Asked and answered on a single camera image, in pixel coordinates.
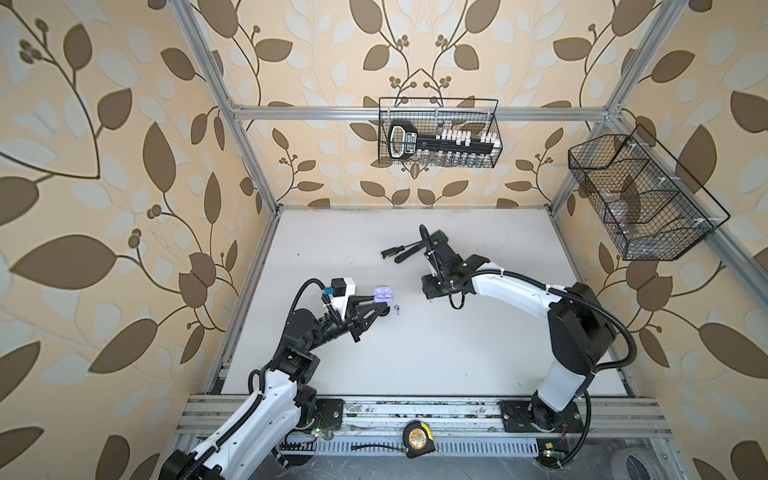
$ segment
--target tape measure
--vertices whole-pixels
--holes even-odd
[[[406,445],[408,458],[416,458],[436,450],[432,430],[427,424],[419,420],[406,425],[406,429],[402,433],[402,442]]]

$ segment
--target robotic arm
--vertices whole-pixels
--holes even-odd
[[[328,310],[321,319],[296,309],[303,291],[313,283],[323,291]],[[351,278],[333,279],[329,288],[317,279],[307,280],[293,300],[275,355],[251,373],[249,383],[258,375],[259,385],[249,385],[248,400],[194,451],[172,453],[160,480],[246,480],[270,452],[280,456],[276,446],[282,439],[315,421],[316,391],[307,383],[319,359],[310,351],[346,332],[359,342],[374,320],[388,312],[387,303],[356,296]]]
[[[562,425],[564,419],[559,414],[574,397],[584,394],[600,370],[634,361],[637,349],[632,335],[600,307],[588,286],[547,285],[504,270],[479,255],[463,260],[447,242],[433,243],[424,225],[419,232],[432,269],[432,275],[422,277],[422,291],[427,299],[448,296],[451,305],[460,309],[467,293],[491,296],[548,322],[554,361],[531,398],[528,419],[535,428],[551,432]],[[454,294],[462,296],[459,307],[453,304]],[[616,338],[616,330],[627,340],[627,357],[618,362],[598,363]]]

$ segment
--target wire basket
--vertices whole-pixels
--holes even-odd
[[[445,103],[456,104],[445,107]],[[497,100],[475,98],[379,99],[379,161],[403,167],[493,168],[503,144]]]
[[[675,174],[668,174],[648,153],[654,145],[674,160]],[[676,260],[730,218],[642,125],[629,135],[603,135],[572,147],[568,168],[624,260]],[[704,213],[699,200],[717,213]]]

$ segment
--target patterned wall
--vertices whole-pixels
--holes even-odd
[[[162,2],[0,25],[0,476],[150,478],[266,212]]]
[[[732,213],[723,228],[768,266],[768,4],[689,5],[625,114],[680,155]],[[704,243],[674,262],[619,261],[583,193],[561,225],[589,285],[634,334],[640,394],[659,399],[703,480],[768,478],[766,312]]]
[[[193,0],[235,102],[602,106],[654,0]]]
[[[495,168],[425,167],[378,156],[370,123],[254,121],[251,144],[279,203],[310,206],[540,206],[567,169],[584,122],[501,122]]]

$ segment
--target white tabletop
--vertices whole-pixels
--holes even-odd
[[[357,294],[392,287],[400,315],[381,317],[354,343],[346,334],[313,350],[320,365],[310,385],[323,395],[531,395],[553,360],[548,326],[488,297],[467,295],[462,310],[447,298],[430,303],[422,253],[400,264],[379,252],[419,239],[419,225],[442,230],[466,258],[478,254],[545,283],[572,285],[575,275],[544,210],[287,210],[243,325],[222,393],[247,393],[252,369],[274,354],[299,286],[316,277],[351,276]],[[319,289],[299,307],[324,313]],[[592,382],[593,395],[626,395],[615,370]]]

